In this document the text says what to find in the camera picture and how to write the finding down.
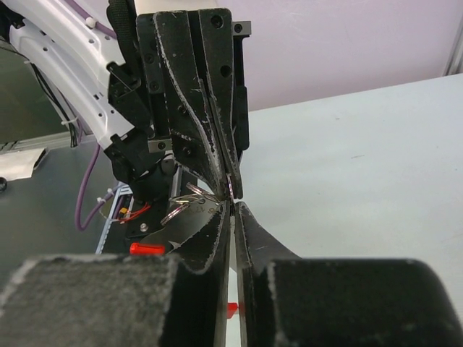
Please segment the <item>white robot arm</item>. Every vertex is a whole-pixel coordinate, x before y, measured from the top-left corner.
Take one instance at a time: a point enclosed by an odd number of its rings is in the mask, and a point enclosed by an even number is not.
[[[124,63],[114,31],[100,24],[106,6],[85,11],[85,0],[3,0],[24,17],[24,25],[9,30],[9,41],[56,86],[95,135],[103,149],[111,137],[133,129],[108,103],[109,63]],[[137,13],[213,7],[213,1],[136,1]]]
[[[61,107],[72,110],[90,128],[98,144],[111,159],[115,177],[128,183],[140,200],[152,200],[160,194],[156,189],[158,179],[151,177],[163,151],[172,149],[177,163],[213,187],[218,181],[222,186],[228,184],[223,177],[218,179],[208,173],[210,168],[216,166],[215,174],[218,174],[221,170],[218,168],[219,162],[222,160],[217,158],[214,148],[208,148],[208,143],[219,143],[223,141],[219,137],[224,137],[229,148],[235,147],[237,143],[236,150],[239,153],[249,145],[247,127],[239,125],[247,124],[242,39],[249,36],[250,26],[248,30],[246,22],[232,22],[228,10],[220,12],[220,15],[207,13],[208,26],[221,33],[217,38],[211,36],[209,41],[214,40],[215,47],[226,53],[224,58],[228,59],[225,64],[226,59],[219,61],[213,55],[206,57],[209,62],[217,64],[214,72],[221,72],[220,78],[224,79],[218,81],[217,85],[221,87],[220,83],[227,83],[225,90],[228,91],[219,96],[220,100],[225,100],[220,108],[213,90],[207,87],[208,83],[212,83],[208,81],[211,76],[208,71],[210,67],[204,72],[198,72],[195,63],[196,59],[204,59],[197,57],[197,47],[204,44],[201,31],[206,28],[203,27],[205,22],[201,22],[198,17],[198,10],[215,8],[213,0],[0,0],[0,36],[39,70],[50,88],[56,92]],[[176,30],[166,30],[161,34],[159,28],[155,31],[153,14],[156,13],[170,13],[174,18],[177,18],[176,13],[182,13],[186,23],[183,32],[177,34]],[[194,46],[190,54],[195,58],[184,60],[188,61],[192,71],[183,71],[184,65],[180,64],[173,72],[166,56],[161,56],[165,52],[161,51],[165,42],[174,42],[183,37],[190,37],[187,43]],[[204,128],[195,119],[197,111],[193,110],[195,106],[191,102],[196,101],[183,99],[180,90],[183,86],[178,86],[175,81],[180,71],[182,74],[193,73],[192,76],[197,76],[194,78],[200,84],[194,90],[203,90],[204,93],[198,94],[195,99],[205,102],[207,108],[211,107],[211,110],[207,110],[207,117],[222,110],[226,112],[226,121],[221,125],[223,129],[217,132],[209,125]],[[177,104],[168,105],[174,103],[173,99],[168,102],[170,98],[180,98],[182,107]],[[189,126],[197,128],[196,140],[192,134],[172,129],[171,125],[176,124],[174,118],[178,117],[178,114],[173,113],[179,113],[179,109],[185,109],[184,113],[192,115],[190,120],[184,117],[181,122],[193,122]],[[178,133],[178,141],[171,139],[173,132]],[[161,141],[161,145],[152,150],[147,145],[148,140],[155,146]],[[186,141],[188,146],[181,144],[182,141]],[[202,160],[200,158],[195,161],[186,159],[190,156],[189,148],[198,145],[199,151],[204,151],[205,163],[201,165],[197,164]],[[235,155],[230,156],[232,152],[227,150],[227,158],[224,160],[233,168],[233,174],[229,176],[236,176],[239,163]]]

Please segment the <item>metal key ring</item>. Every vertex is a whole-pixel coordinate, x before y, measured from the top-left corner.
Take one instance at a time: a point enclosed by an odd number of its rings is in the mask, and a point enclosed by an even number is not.
[[[165,226],[171,219],[173,219],[176,215],[178,215],[178,214],[182,213],[183,211],[185,211],[190,206],[191,206],[190,203],[181,204],[175,210],[168,213],[166,217],[162,218],[161,225]]]
[[[183,195],[181,197],[171,197],[169,199],[171,202],[175,202],[177,204],[204,204],[205,198],[200,194],[190,194],[190,195]]]
[[[197,195],[200,195],[200,196],[206,198],[207,200],[215,202],[216,204],[220,203],[220,200],[217,199],[215,195],[211,194],[207,190],[204,190],[204,189],[202,189],[200,187],[195,186],[194,184],[191,184],[191,183],[188,182],[187,183],[187,188],[189,190],[191,190],[193,193],[195,193]]]
[[[231,202],[233,202],[234,192],[233,192],[233,184],[232,184],[232,175],[228,173],[226,175],[226,180],[228,181],[228,184],[229,184],[230,199],[232,200]]]

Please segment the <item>cable tie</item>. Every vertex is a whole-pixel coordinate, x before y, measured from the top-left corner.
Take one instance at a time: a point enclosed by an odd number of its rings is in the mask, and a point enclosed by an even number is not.
[[[77,121],[77,118],[71,119],[70,121],[62,121],[61,125],[66,125],[66,124],[71,124],[75,123]]]
[[[87,25],[90,29],[95,29],[96,23],[97,21],[95,18],[92,18],[92,17],[85,18],[85,25]]]

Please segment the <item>gray floor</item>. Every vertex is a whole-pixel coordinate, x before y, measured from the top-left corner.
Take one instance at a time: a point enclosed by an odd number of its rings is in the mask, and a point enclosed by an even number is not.
[[[28,257],[95,252],[104,218],[97,215],[84,232],[74,227],[77,192],[94,147],[86,143],[51,150],[32,178],[12,181],[1,193],[0,288]],[[85,194],[82,220],[114,182],[109,160],[101,154]]]
[[[60,122],[24,59],[0,49],[0,143],[63,132]]]

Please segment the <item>white wall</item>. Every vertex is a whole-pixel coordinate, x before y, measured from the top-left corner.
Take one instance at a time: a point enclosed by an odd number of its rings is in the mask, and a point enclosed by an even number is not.
[[[252,110],[443,74],[461,0],[218,0],[252,20]]]

